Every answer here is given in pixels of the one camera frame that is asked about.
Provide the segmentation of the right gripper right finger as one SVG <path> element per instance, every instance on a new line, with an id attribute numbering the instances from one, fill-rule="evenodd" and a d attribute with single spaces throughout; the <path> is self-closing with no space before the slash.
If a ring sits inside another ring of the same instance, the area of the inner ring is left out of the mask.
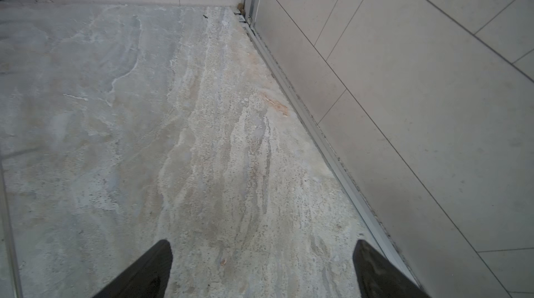
<path id="1" fill-rule="evenodd" d="M 429 298 L 367 241 L 358 240 L 353 264 L 363 298 Z"/>

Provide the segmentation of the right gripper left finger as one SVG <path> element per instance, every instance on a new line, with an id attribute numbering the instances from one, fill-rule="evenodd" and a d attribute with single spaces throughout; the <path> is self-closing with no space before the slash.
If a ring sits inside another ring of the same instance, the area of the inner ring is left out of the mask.
<path id="1" fill-rule="evenodd" d="M 173 262 L 171 245 L 160 240 L 94 298 L 164 297 Z"/>

